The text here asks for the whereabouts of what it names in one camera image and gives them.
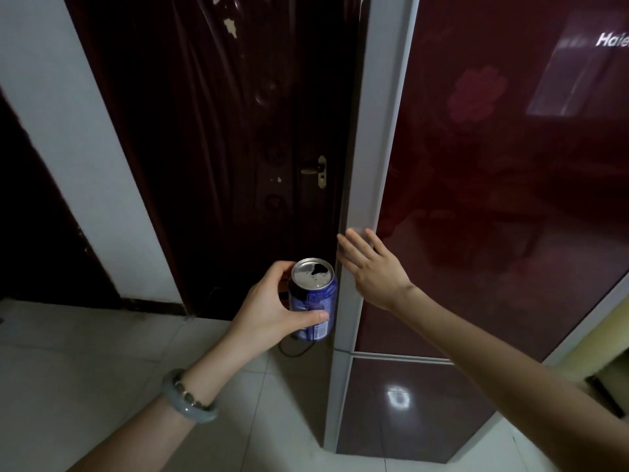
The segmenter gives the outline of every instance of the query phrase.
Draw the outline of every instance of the floor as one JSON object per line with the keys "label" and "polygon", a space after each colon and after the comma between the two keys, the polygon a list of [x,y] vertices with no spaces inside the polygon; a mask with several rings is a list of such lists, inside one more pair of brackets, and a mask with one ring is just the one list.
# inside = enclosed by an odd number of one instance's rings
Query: floor
{"label": "floor", "polygon": [[[142,408],[162,376],[191,364],[228,323],[0,302],[0,468],[61,472]],[[193,429],[167,471],[533,472],[501,420],[448,466],[341,456],[319,446],[332,349],[247,364],[219,396],[216,421]]]}

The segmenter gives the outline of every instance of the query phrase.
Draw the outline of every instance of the bracelet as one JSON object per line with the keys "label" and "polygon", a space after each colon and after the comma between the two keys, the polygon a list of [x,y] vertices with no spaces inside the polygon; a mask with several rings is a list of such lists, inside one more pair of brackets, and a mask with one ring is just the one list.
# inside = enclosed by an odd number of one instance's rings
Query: bracelet
{"label": "bracelet", "polygon": [[173,369],[163,377],[162,397],[181,415],[191,421],[202,424],[216,419],[218,409],[216,401],[209,406],[204,406],[194,399],[194,396],[185,390],[181,383],[181,374],[184,369]]}

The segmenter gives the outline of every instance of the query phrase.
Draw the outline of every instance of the soda can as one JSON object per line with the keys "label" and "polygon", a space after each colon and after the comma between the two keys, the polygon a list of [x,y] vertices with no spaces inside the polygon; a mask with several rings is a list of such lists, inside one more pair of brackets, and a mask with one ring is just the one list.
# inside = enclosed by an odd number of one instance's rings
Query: soda can
{"label": "soda can", "polygon": [[332,330],[338,283],[328,262],[307,258],[297,262],[291,271],[288,293],[291,311],[324,309],[330,317],[323,323],[298,330],[295,335],[306,341],[320,341]]}

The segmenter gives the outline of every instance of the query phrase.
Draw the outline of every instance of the person's left hand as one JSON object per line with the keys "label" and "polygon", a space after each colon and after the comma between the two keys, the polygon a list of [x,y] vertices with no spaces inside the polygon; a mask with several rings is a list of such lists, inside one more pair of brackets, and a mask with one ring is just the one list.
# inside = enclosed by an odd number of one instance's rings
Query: person's left hand
{"label": "person's left hand", "polygon": [[279,300],[277,288],[282,276],[295,262],[275,262],[257,284],[252,286],[230,325],[227,336],[258,356],[296,330],[328,319],[326,311],[289,311]]}

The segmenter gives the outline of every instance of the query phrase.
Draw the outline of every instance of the brand logo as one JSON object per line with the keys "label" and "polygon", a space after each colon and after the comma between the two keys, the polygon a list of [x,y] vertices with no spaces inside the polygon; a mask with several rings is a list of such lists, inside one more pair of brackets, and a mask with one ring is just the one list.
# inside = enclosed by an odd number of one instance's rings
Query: brand logo
{"label": "brand logo", "polygon": [[629,36],[626,33],[602,33],[596,43],[597,47],[629,47]]}

